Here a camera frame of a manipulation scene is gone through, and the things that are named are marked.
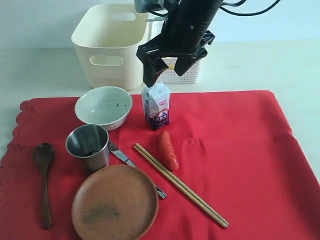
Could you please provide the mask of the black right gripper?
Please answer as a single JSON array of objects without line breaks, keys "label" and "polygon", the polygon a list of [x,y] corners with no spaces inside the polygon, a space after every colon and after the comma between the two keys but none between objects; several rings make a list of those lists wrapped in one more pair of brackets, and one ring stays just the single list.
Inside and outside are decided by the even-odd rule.
[{"label": "black right gripper", "polygon": [[177,58],[174,71],[183,76],[208,55],[206,44],[215,36],[208,30],[221,0],[159,0],[167,11],[159,35],[138,47],[136,56],[143,63],[143,82],[151,88],[169,66],[164,57]]}]

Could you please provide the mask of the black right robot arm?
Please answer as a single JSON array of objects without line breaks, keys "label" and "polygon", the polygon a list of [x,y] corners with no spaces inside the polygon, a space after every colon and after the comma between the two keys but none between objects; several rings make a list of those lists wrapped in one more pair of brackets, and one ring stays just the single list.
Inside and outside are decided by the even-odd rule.
[{"label": "black right robot arm", "polygon": [[138,13],[155,15],[162,21],[158,35],[140,45],[136,56],[143,64],[143,82],[152,87],[169,67],[164,58],[175,58],[174,71],[183,76],[195,63],[207,56],[206,45],[215,36],[209,26],[218,10],[233,16],[252,17],[262,15],[274,8],[279,1],[264,4],[264,9],[252,12],[236,12],[245,4],[243,0],[136,0]]}]

